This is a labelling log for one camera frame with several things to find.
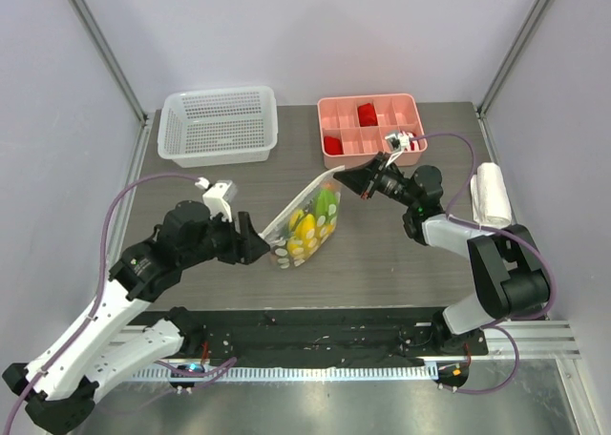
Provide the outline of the fake yellow banana bunch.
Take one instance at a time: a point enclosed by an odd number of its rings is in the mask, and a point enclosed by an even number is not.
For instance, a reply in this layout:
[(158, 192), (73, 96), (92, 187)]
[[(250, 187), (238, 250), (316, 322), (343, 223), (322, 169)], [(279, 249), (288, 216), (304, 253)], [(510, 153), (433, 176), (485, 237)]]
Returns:
[(299, 267), (317, 251), (320, 244), (315, 216), (295, 211), (272, 241), (272, 258), (280, 269)]

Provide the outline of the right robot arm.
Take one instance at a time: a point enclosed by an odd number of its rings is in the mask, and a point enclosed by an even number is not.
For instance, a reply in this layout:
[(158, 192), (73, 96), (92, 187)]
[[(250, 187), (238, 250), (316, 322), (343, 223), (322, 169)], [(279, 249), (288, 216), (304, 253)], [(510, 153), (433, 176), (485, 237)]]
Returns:
[(529, 230), (522, 225), (486, 230), (448, 215), (441, 204), (438, 168), (423, 165), (405, 176), (389, 155), (378, 153), (333, 177), (363, 199), (379, 193), (404, 205), (403, 227), (409, 238), (469, 261), (474, 292), (432, 317), (431, 340), (439, 352), (451, 354), (481, 327), (533, 315), (551, 301), (552, 282)]

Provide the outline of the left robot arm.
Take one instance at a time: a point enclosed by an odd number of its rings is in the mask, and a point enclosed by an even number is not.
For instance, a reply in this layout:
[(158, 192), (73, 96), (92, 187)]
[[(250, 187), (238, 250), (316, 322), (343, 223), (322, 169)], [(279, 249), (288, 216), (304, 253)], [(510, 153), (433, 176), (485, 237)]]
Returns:
[(153, 235), (123, 251), (90, 306), (60, 339), (37, 359), (11, 364), (2, 378), (35, 425), (67, 434), (141, 367), (201, 351), (204, 327), (184, 307), (171, 309), (115, 351), (104, 350), (125, 325), (178, 284), (184, 270), (214, 259), (247, 265), (269, 250), (246, 212), (233, 219), (211, 213), (201, 202), (183, 201)]

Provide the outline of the clear zip top bag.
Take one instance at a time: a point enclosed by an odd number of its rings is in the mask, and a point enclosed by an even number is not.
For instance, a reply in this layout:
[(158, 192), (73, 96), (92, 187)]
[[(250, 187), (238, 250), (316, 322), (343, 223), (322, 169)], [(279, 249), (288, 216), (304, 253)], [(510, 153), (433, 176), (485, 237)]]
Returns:
[(261, 232), (276, 268), (303, 265), (334, 234), (342, 184), (333, 176), (344, 170), (340, 166), (315, 177)]

